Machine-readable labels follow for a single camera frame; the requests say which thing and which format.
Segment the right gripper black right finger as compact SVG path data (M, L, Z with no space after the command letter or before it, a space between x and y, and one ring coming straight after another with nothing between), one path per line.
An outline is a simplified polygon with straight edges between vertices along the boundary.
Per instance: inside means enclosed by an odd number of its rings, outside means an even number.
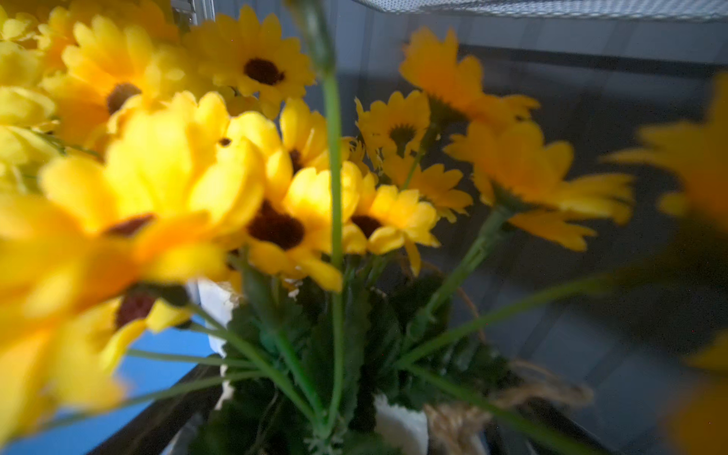
M485 425L487 454L611 454L593 434L543 399L496 411Z

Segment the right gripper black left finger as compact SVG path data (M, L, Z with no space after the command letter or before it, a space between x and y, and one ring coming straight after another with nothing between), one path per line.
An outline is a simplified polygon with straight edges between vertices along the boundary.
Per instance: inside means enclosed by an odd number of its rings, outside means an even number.
M88 454L161 454L187 424L207 420L222 392L214 385L159 399Z

